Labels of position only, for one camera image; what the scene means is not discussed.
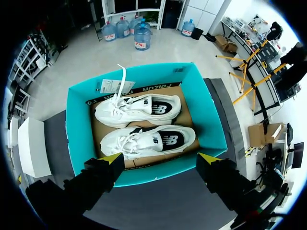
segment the shoe box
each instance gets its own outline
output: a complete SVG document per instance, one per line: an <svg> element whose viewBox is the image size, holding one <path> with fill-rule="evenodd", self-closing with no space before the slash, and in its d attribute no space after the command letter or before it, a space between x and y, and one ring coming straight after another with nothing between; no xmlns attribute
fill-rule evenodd
<svg viewBox="0 0 307 230"><path fill-rule="evenodd" d="M177 95L180 97L181 100L181 112L177 116L177 118L174 121L174 125L180 125L184 127L191 127L193 128L193 122L192 118L189 113L189 109L187 106L187 103L185 101L183 92L181 90L180 86L174 86L174 87L169 87L169 88L161 88L161 89L156 89L156 90L149 90L149 91L144 91L144 92L139 92L139 93L134 93L129 96L134 97L134 96L141 96L144 94L148 93L154 93L154 94L163 94L163 95ZM102 158L105 155L101 152L100 150L100 142L102 138L104 138L108 133L116 130L116 128L108 127L102 123L100 123L96 118L95 118L95 108L99 105L99 103L95 103L91 105L91 122L92 122L92 131L93 131L93 138L94 138L94 147L95 151L97 154L98 158ZM155 127L156 125L151 124L149 121L138 121L138 122L131 122L127 127ZM136 167L144 167L144 166L149 166L158 162L162 161L167 161L169 159L178 157L182 154L185 154L187 152L191 152L193 150L199 149L200 145L198 142L198 139L196 138L194 143L186 148L183 152L181 153L172 153L172 154L167 154L167 155L162 155L162 156L153 156L153 157L142 157L138 158L133 161L125 161L125 168L136 168Z"/></svg>
<svg viewBox="0 0 307 230"><path fill-rule="evenodd" d="M195 167L198 152L217 157L227 150L223 128L208 88L193 63L165 63L126 69L126 96L147 93L178 95L182 110L175 125L191 127L196 140L182 153L138 158L125 161L126 170L115 186L142 184L167 178ZM100 141L115 130L98 122L94 116L99 102L113 97L104 92L105 82L115 84L122 78L122 69L106 73L69 88L66 109L66 132L71 164L75 175L84 169L90 158L104 157ZM129 127L153 127L148 121L132 122Z"/></svg>

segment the white box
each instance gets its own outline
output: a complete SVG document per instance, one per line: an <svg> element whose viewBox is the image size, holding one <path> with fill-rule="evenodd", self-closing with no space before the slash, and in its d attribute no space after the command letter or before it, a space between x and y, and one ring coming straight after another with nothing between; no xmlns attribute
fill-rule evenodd
<svg viewBox="0 0 307 230"><path fill-rule="evenodd" d="M34 178L51 175L45 146L44 122L27 118L18 129L21 167Z"/></svg>

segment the cardboard box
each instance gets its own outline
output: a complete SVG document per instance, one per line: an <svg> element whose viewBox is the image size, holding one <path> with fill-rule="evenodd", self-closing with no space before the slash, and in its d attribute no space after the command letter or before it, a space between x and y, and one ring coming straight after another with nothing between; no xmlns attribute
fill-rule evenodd
<svg viewBox="0 0 307 230"><path fill-rule="evenodd" d="M217 46L222 50L225 51L227 49L228 46L228 41L226 40L225 37L223 37L222 35L217 35L215 36L215 43L217 44Z"/></svg>
<svg viewBox="0 0 307 230"><path fill-rule="evenodd" d="M229 38L226 38L222 35L215 36L215 43L217 46L224 52L235 53L238 47L234 42L232 42Z"/></svg>
<svg viewBox="0 0 307 230"><path fill-rule="evenodd" d="M249 142L251 147L261 147L265 145L263 124L256 124L248 127Z"/></svg>
<svg viewBox="0 0 307 230"><path fill-rule="evenodd" d="M236 46L236 44L234 42L232 42L232 41L228 42L228 47L227 47L226 52L235 53L237 49L238 49L238 47Z"/></svg>
<svg viewBox="0 0 307 230"><path fill-rule="evenodd" d="M262 147L265 144L274 144L283 131L283 123L269 124L267 134L264 135L263 124L248 127L251 147Z"/></svg>
<svg viewBox="0 0 307 230"><path fill-rule="evenodd" d="M268 132L265 135L265 142L267 144L274 144L283 131L283 123L269 124Z"/></svg>
<svg viewBox="0 0 307 230"><path fill-rule="evenodd" d="M186 103L186 100L184 98L183 92L181 90L180 86L175 86L175 87L169 87L169 88L162 88L162 89L156 89L156 90L149 90L145 92L139 92L139 93L134 93L129 96L134 97L134 96L141 96L144 94L148 93L154 93L154 94L163 94L163 95L177 95L179 96L181 100L181 112L177 116L176 121L174 122L174 125L180 125L184 127L191 127L193 128L193 122L192 118L189 113L189 109ZM108 133L116 130L116 128L111 128L108 127L102 123L100 123L96 118L95 118L95 108L99 105L99 103L95 103L91 105L91 121L92 121L92 131L93 131L93 138L94 138L94 145L95 145L95 150L98 158L104 157L105 155L101 152L100 150L100 142L102 138L107 135ZM139 121L139 122L131 122L128 127L134 127L134 126L139 126L139 127L154 127L156 125L151 124L149 121ZM134 168L134 167L139 167L139 166L150 166L151 164L158 163L160 161L165 161L177 156L180 156L182 154L185 154L187 152L191 152L193 150L199 149L200 145L198 142L198 139L196 137L194 143L186 148L183 152L179 153L174 153L174 154L168 154L168 155L162 155L162 156L154 156L154 157L142 157L142 158L137 158L133 161L125 161L125 168Z"/></svg>
<svg viewBox="0 0 307 230"><path fill-rule="evenodd" d="M102 133L109 133L113 129L96 124L92 128L93 104L113 97L113 94L101 93L104 89L103 80L118 82L122 79L123 71L119 69L69 88L66 108L66 132L71 165L75 175L84 169L84 162L97 157L97 142L100 142ZM161 159L146 158L142 161L126 162L126 169L116 181L115 187L147 183L167 178L195 167L198 152L218 157L227 150L227 144L208 88L193 63L165 63L137 66L126 69L126 81L134 82L129 92L148 93L161 89L163 93L182 93L183 116L177 118L178 124L194 125L198 143L194 150L179 156L167 156Z"/></svg>

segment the computer monitor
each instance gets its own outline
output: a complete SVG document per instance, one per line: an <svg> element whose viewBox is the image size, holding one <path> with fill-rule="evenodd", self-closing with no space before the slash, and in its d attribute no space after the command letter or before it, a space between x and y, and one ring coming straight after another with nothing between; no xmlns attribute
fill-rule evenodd
<svg viewBox="0 0 307 230"><path fill-rule="evenodd" d="M292 168L300 168L303 159L304 143L294 144Z"/></svg>

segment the cable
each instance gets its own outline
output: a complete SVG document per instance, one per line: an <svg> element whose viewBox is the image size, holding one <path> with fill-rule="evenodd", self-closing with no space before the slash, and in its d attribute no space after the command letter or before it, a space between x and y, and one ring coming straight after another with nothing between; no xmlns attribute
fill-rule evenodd
<svg viewBox="0 0 307 230"><path fill-rule="evenodd" d="M268 118L266 118L264 121L269 120L270 117L272 117L273 115L275 115L279 110L281 110L283 108L283 105L275 112L273 113L271 116L269 116Z"/></svg>

